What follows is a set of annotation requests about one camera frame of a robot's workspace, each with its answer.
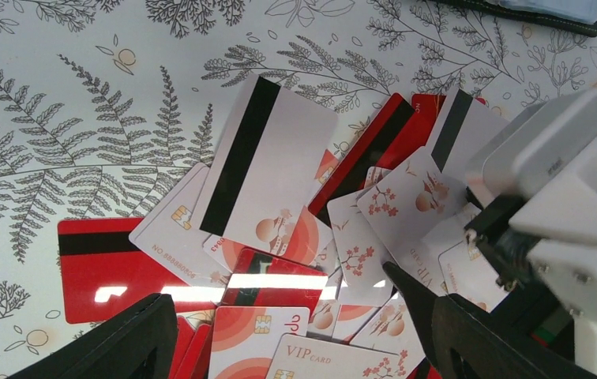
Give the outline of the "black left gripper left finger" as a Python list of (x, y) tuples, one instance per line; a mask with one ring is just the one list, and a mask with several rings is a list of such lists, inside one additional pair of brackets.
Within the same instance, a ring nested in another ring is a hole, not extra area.
[(177, 342), (170, 295), (150, 294), (12, 378), (167, 378)]

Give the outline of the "black card holder wallet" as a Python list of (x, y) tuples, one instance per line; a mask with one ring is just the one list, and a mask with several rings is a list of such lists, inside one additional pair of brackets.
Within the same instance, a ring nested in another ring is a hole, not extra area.
[(438, 1), (495, 17), (597, 36), (597, 1)]

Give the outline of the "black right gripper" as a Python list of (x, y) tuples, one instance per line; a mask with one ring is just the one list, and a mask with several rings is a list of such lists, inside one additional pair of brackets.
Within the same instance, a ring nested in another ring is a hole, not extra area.
[(520, 196), (498, 196), (464, 227), (468, 245), (484, 256), (496, 272), (496, 286), (505, 291), (490, 314), (544, 347), (573, 348), (573, 319), (527, 259), (539, 238), (509, 224), (525, 203)]

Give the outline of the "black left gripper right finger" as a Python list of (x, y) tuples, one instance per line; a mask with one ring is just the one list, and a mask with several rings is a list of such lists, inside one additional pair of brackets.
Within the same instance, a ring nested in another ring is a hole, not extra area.
[(517, 288), (492, 311), (438, 296), (397, 264), (382, 265), (402, 295), (428, 363), (443, 378), (592, 378), (531, 335), (559, 306), (542, 284)]

